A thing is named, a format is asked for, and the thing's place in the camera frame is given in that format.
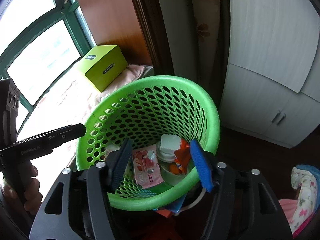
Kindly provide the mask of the left hand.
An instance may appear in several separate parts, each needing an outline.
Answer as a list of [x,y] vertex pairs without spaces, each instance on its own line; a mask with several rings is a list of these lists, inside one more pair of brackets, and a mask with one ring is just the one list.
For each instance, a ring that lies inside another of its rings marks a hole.
[[[26,199],[23,207],[25,211],[29,212],[31,215],[35,216],[42,204],[43,195],[39,191],[40,189],[40,182],[36,179],[39,172],[37,168],[29,162],[27,165],[29,169],[29,174],[31,181],[29,185],[25,188],[24,197]],[[3,194],[4,200],[8,205],[12,207],[21,206],[21,202],[16,191],[11,187],[9,183],[5,179],[1,182],[1,193]]]

